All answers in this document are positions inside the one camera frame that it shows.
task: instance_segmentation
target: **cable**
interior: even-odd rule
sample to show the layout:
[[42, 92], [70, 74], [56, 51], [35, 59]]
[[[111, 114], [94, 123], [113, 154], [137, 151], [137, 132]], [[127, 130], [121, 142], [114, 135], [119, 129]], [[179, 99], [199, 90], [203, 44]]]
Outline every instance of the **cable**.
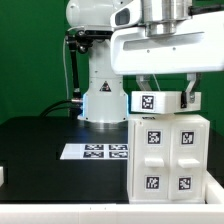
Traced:
[[199, 15], [199, 14], [204, 14], [204, 13], [209, 13], [209, 12], [218, 12], [223, 9], [224, 9], [224, 5], [222, 5], [222, 4], [207, 5], [207, 6], [202, 6], [202, 7], [191, 6], [191, 7], [189, 7], [188, 15], [194, 16], [194, 15]]
[[161, 90], [160, 90], [160, 87], [159, 87], [159, 83], [158, 83], [158, 81], [157, 81], [157, 79], [156, 79], [155, 74], [153, 74], [153, 77], [154, 77], [154, 79], [155, 79], [156, 86], [157, 86], [158, 90], [161, 91]]
[[[76, 27], [71, 27], [70, 29], [68, 29], [67, 31], [71, 31], [71, 30], [76, 30], [76, 29], [83, 29], [83, 26], [76, 26]], [[66, 66], [66, 55], [65, 55], [65, 46], [66, 46], [66, 41], [64, 38], [63, 41], [63, 65], [64, 65], [64, 74], [65, 74], [65, 86], [66, 86], [66, 97], [67, 99], [70, 99], [69, 96], [69, 83], [68, 83], [68, 72], [67, 72], [67, 66]]]
[[64, 73], [65, 73], [66, 96], [67, 96], [67, 99], [69, 99], [70, 97], [69, 97], [68, 73], [67, 73], [66, 57], [65, 57], [65, 46], [66, 46], [66, 41], [64, 39], [64, 42], [63, 42], [63, 64], [64, 64]]
[[72, 103], [72, 101], [71, 100], [61, 100], [61, 101], [59, 101], [57, 103], [54, 103], [51, 106], [47, 107], [39, 116], [40, 117], [44, 117], [45, 114], [48, 113], [48, 111], [52, 110], [54, 107], [57, 107], [57, 106], [59, 106], [61, 104], [65, 104], [65, 103]]
[[56, 108], [52, 108], [51, 110], [48, 110], [45, 114], [43, 114], [41, 117], [46, 117], [49, 113], [56, 111], [56, 110], [63, 110], [63, 109], [70, 109], [69, 106], [67, 107], [56, 107]]

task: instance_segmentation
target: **white panel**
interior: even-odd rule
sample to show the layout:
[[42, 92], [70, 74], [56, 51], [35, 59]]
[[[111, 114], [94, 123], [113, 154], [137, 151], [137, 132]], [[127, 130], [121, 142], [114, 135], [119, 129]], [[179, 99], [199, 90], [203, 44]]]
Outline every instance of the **white panel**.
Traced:
[[0, 187], [4, 183], [3, 167], [0, 167]]

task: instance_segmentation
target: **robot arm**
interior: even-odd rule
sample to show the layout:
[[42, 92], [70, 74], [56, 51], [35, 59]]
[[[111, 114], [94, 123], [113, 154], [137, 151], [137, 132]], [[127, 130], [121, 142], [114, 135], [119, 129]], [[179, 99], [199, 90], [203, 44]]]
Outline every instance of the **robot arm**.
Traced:
[[[192, 16], [209, 12], [209, 9], [222, 9], [222, 6], [199, 10], [191, 6], [191, 0], [136, 0], [129, 5], [134, 2], [138, 5], [135, 12], [132, 7], [126, 7], [111, 17], [111, 24], [116, 29], [111, 39], [111, 61], [116, 74], [224, 70], [224, 12]], [[136, 20], [135, 27], [130, 27], [132, 24], [128, 22], [116, 23], [116, 17], [124, 10], [141, 17]]]

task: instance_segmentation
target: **white block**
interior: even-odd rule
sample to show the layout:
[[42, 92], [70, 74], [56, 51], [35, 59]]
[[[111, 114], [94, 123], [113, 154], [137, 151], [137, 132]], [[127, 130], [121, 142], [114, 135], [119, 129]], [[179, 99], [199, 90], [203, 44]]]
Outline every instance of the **white block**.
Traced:
[[4, 183], [3, 167], [0, 167], [0, 187]]
[[171, 132], [168, 198], [203, 201], [209, 121], [197, 115], [175, 116]]
[[170, 114], [176, 112], [196, 111], [201, 108], [201, 93], [195, 93], [195, 102], [188, 102], [187, 108], [181, 108], [182, 92], [133, 91], [133, 112]]
[[178, 164], [184, 169], [200, 167], [200, 162], [196, 159], [179, 159]]
[[131, 115], [130, 203], [204, 203], [209, 121], [199, 115]]
[[167, 200], [172, 117], [129, 117], [127, 190], [130, 203]]
[[147, 167], [164, 167], [164, 161], [161, 158], [145, 158]]

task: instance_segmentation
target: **white box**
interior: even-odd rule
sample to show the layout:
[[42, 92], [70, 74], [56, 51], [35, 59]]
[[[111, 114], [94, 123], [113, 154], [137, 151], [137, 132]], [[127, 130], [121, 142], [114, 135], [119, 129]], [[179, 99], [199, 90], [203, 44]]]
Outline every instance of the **white box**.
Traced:
[[199, 115], [131, 115], [130, 203], [204, 203], [208, 134]]

